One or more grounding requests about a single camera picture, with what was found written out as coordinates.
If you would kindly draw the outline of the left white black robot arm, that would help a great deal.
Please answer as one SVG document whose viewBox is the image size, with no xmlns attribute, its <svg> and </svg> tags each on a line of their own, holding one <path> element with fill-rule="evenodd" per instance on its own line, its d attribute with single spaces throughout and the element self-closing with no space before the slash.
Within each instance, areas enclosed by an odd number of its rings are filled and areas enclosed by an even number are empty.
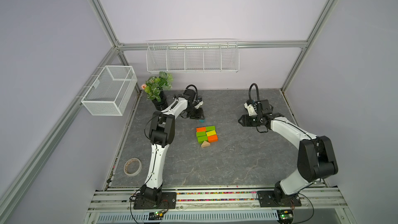
<svg viewBox="0 0 398 224">
<path fill-rule="evenodd" d="M 195 85 L 188 85 L 173 103 L 162 111 L 153 113 L 147 138 L 151 143 L 151 160 L 147 178 L 140 189 L 143 199 L 156 205 L 161 203 L 163 169 L 167 150 L 175 137 L 176 118 L 187 113 L 187 118 L 204 120 L 203 99 Z"/>
</svg>

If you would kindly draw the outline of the orange block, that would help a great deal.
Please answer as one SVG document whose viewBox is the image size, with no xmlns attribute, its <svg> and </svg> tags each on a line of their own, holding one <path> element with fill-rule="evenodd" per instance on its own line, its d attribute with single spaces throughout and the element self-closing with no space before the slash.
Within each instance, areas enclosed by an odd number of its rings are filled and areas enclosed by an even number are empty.
<svg viewBox="0 0 398 224">
<path fill-rule="evenodd" d="M 213 143 L 213 142 L 216 142 L 216 141 L 218 141 L 218 136 L 215 134 L 215 135 L 211 135 L 211 136 L 208 136 L 207 137 L 208 138 L 208 142 L 209 143 Z"/>
<path fill-rule="evenodd" d="M 196 128 L 196 132 L 206 132 L 206 127 Z"/>
</svg>

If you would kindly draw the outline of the yellow block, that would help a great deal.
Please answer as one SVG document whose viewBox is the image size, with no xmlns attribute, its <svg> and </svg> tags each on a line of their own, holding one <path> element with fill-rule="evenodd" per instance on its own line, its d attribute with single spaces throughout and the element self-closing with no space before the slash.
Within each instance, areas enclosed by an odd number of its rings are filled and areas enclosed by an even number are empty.
<svg viewBox="0 0 398 224">
<path fill-rule="evenodd" d="M 216 134 L 217 134 L 217 133 L 216 133 L 215 130 L 211 130 L 211 131 L 206 132 L 206 135 L 207 135 L 207 136 L 214 136 L 214 135 L 216 135 Z"/>
</svg>

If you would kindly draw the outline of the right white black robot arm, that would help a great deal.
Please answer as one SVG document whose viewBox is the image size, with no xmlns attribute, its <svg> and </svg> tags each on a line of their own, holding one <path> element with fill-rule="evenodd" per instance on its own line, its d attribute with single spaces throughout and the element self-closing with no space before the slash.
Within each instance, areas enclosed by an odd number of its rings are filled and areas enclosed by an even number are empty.
<svg viewBox="0 0 398 224">
<path fill-rule="evenodd" d="M 255 128 L 265 126 L 266 130 L 262 133 L 271 130 L 281 135 L 298 150 L 297 169 L 275 184 L 275 199 L 280 201 L 291 198 L 314 182 L 338 173 L 339 168 L 333 145 L 327 136 L 316 136 L 304 131 L 282 114 L 273 113 L 268 100 L 247 100 L 244 108 L 248 114 L 239 118 L 239 124 Z"/>
</svg>

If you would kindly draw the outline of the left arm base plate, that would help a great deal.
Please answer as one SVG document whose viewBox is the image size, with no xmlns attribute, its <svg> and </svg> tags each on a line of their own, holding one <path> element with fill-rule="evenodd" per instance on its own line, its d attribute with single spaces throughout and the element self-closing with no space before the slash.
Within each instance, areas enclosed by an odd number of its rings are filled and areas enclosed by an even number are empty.
<svg viewBox="0 0 398 224">
<path fill-rule="evenodd" d="M 145 196 L 138 193 L 133 201 L 133 209 L 175 209 L 176 192 L 162 192 L 156 196 Z"/>
</svg>

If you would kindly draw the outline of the green block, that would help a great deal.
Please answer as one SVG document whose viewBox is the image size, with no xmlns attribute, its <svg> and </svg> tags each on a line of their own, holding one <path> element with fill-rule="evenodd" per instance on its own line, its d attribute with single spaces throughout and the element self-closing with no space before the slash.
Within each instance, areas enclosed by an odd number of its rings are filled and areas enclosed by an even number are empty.
<svg viewBox="0 0 398 224">
<path fill-rule="evenodd" d="M 207 126 L 206 127 L 206 132 L 208 132 L 208 131 L 213 131 L 213 130 L 215 130 L 216 129 L 216 127 L 213 125 L 213 126 Z"/>
<path fill-rule="evenodd" d="M 207 136 L 206 132 L 197 132 L 196 133 L 197 137 L 202 137 L 202 136 Z"/>
<path fill-rule="evenodd" d="M 198 143 L 199 143 L 199 144 L 202 144 L 202 143 L 204 143 L 205 141 L 206 141 L 206 142 L 208 141 L 208 137 L 207 137 L 207 136 L 198 136 L 198 137 L 197 137 L 197 140 L 198 140 Z"/>
</svg>

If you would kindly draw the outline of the tan wooden triangle block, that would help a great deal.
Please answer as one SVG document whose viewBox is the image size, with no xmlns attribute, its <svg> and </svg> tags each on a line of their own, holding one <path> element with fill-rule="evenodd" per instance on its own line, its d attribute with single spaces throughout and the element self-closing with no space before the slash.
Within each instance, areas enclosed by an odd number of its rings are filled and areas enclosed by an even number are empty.
<svg viewBox="0 0 398 224">
<path fill-rule="evenodd" d="M 209 147 L 211 144 L 207 141 L 204 141 L 201 145 L 202 148 Z"/>
</svg>

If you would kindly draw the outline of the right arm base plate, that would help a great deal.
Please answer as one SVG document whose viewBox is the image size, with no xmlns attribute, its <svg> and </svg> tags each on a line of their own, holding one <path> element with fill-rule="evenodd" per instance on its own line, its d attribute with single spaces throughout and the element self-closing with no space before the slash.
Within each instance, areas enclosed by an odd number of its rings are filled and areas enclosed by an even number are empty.
<svg viewBox="0 0 398 224">
<path fill-rule="evenodd" d="M 258 191 L 256 198 L 261 207 L 300 207 L 302 206 L 298 194 L 285 195 L 283 191 L 275 189 L 274 191 Z"/>
</svg>

